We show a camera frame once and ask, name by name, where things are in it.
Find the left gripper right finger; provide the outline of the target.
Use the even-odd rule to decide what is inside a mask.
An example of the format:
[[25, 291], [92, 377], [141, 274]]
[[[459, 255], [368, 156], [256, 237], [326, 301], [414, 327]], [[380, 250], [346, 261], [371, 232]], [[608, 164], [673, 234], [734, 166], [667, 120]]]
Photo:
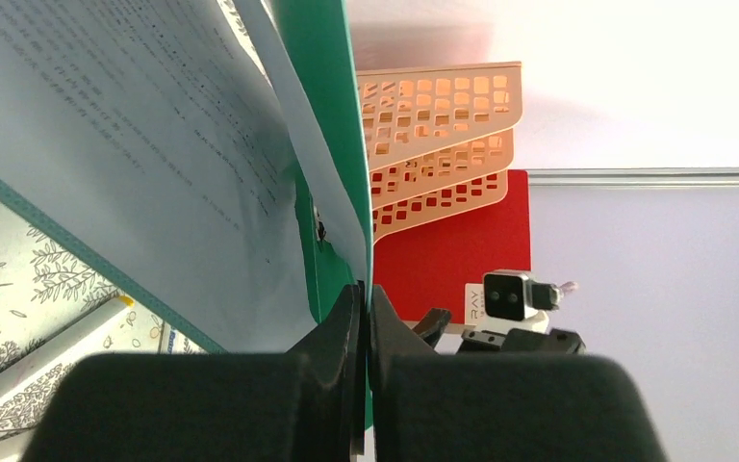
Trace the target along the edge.
[[641, 394], [617, 362], [553, 349], [438, 353], [380, 286], [369, 311], [380, 461], [662, 461]]

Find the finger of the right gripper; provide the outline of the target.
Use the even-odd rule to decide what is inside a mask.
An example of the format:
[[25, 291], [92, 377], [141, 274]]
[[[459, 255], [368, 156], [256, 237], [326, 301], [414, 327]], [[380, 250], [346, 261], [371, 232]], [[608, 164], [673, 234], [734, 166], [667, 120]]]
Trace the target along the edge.
[[411, 330], [427, 345], [435, 347], [450, 324], [451, 317], [447, 309], [431, 308]]

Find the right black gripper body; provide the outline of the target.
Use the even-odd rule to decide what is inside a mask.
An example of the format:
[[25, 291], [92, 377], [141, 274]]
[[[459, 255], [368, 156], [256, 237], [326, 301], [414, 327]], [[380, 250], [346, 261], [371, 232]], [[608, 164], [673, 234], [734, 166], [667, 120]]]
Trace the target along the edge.
[[507, 333], [494, 331], [465, 330], [461, 335], [459, 353], [471, 352], [556, 352], [584, 354], [586, 345], [578, 333], [562, 329], [551, 329], [548, 333], [527, 331], [518, 328]]

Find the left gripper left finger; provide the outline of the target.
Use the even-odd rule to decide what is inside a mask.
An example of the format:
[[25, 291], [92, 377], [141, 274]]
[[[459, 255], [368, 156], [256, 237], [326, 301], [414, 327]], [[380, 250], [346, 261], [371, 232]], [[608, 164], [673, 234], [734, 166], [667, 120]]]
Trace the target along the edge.
[[64, 378], [27, 461], [353, 461], [364, 449], [362, 284], [283, 353], [106, 353]]

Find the red folder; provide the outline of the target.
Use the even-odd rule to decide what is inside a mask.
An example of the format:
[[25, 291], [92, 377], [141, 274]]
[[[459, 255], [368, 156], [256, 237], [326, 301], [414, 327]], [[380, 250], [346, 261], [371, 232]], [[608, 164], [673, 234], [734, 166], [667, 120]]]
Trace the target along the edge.
[[373, 282], [399, 316], [418, 321], [430, 309], [466, 320], [466, 286], [492, 270], [530, 270], [528, 174], [511, 170], [499, 202], [384, 237], [374, 247]]

